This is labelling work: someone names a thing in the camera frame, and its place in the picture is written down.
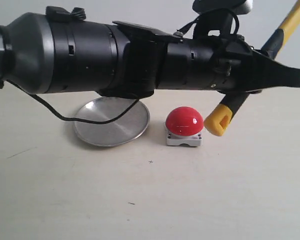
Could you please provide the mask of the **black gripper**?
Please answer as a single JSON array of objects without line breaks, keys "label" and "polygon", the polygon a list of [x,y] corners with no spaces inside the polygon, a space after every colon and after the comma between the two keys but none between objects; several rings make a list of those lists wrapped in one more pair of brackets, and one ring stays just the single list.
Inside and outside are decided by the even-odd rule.
[{"label": "black gripper", "polygon": [[283,65],[259,51],[252,52],[243,40],[206,36],[167,45],[156,88],[231,92],[242,82],[245,92],[300,88],[300,68]]}]

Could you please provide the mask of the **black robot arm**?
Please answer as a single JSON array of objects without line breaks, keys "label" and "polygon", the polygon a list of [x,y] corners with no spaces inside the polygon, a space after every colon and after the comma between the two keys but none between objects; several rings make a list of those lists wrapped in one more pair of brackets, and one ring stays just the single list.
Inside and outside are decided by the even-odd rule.
[{"label": "black robot arm", "polygon": [[300,87],[300,69],[275,60],[282,34],[267,50],[253,49],[231,32],[239,20],[228,8],[194,21],[192,38],[114,21],[86,21],[85,11],[48,6],[0,25],[0,89],[5,82],[31,95],[89,92],[143,99],[155,90],[253,93]]}]

